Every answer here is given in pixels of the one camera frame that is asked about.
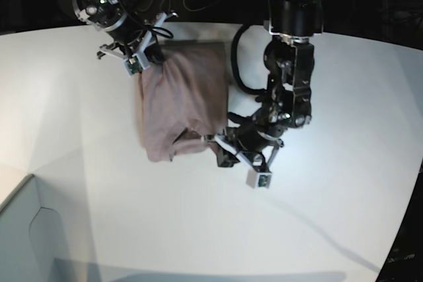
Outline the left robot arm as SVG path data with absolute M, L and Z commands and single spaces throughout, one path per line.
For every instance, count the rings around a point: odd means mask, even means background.
M 272 39 L 264 50 L 263 62 L 268 80 L 264 89 L 244 84 L 237 64 L 241 36 L 249 29 L 244 24 L 231 44 L 231 68 L 237 86 L 253 95 L 261 104 L 251 116 L 230 112 L 236 127 L 207 136 L 217 146 L 217 165 L 230 168 L 243 162 L 253 171 L 269 175 L 270 165 L 283 147 L 282 135 L 289 129 L 302 128 L 311 115 L 311 75 L 315 66 L 314 34 L 323 31 L 322 0 L 267 0 L 265 28 Z

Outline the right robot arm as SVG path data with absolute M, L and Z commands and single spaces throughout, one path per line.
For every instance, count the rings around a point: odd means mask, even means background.
M 152 20 L 144 19 L 140 14 L 147 9 L 140 9 L 140 3 L 141 0 L 72 0 L 79 21 L 112 38 L 112 43 L 100 46 L 96 58 L 115 57 L 131 75 L 142 72 L 151 64 L 164 62 L 159 38 L 172 40 L 174 35 L 163 24 L 178 16 L 167 9 Z

